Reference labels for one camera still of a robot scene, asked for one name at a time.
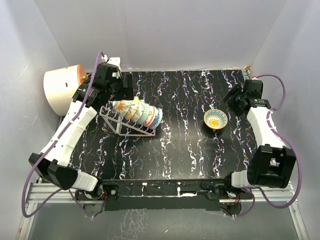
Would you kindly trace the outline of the yellow sun pattern bowl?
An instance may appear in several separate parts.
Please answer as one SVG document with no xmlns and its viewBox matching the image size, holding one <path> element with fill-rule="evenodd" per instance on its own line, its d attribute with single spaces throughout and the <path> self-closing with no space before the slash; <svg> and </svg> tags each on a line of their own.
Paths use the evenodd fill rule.
<svg viewBox="0 0 320 240">
<path fill-rule="evenodd" d="M 213 130 L 221 130 L 228 124 L 227 115 L 219 109 L 210 109 L 204 113 L 204 123 Z"/>
</svg>

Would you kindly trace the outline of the white wire dish rack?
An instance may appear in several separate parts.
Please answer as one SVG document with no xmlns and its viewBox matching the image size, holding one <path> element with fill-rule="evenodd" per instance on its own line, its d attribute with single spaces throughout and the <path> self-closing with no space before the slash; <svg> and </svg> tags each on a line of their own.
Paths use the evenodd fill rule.
<svg viewBox="0 0 320 240">
<path fill-rule="evenodd" d="M 126 119 L 125 116 L 120 117 L 113 109 L 113 102 L 111 104 L 111 110 L 106 114 L 101 111 L 100 116 L 115 134 L 128 137 L 154 137 L 156 135 L 155 129 L 149 129 L 143 124 L 133 122 L 132 119 Z"/>
</svg>

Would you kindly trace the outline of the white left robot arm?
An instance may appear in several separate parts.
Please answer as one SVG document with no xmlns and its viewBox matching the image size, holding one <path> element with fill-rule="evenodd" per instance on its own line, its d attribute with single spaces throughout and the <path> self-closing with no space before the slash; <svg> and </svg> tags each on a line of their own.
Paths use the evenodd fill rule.
<svg viewBox="0 0 320 240">
<path fill-rule="evenodd" d="M 93 200 L 103 195 L 96 176 L 69 166 L 72 152 L 89 123 L 109 101 L 133 100 L 133 77 L 124 77 L 120 57 L 98 63 L 91 78 L 85 80 L 72 96 L 69 109 L 50 142 L 32 153 L 29 163 L 44 180 L 63 190 L 84 190 Z"/>
</svg>

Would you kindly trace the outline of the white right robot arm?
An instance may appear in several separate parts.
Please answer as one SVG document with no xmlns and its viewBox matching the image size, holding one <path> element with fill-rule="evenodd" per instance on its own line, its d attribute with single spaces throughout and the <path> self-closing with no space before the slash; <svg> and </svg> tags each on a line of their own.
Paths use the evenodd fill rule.
<svg viewBox="0 0 320 240">
<path fill-rule="evenodd" d="M 296 155 L 276 135 L 268 100 L 262 99 L 263 82 L 247 79 L 244 86 L 235 85 L 223 98 L 223 102 L 237 116 L 245 115 L 256 140 L 257 150 L 246 170 L 230 173 L 223 185 L 223 194 L 233 199 L 241 188 L 263 186 L 287 187 Z"/>
</svg>

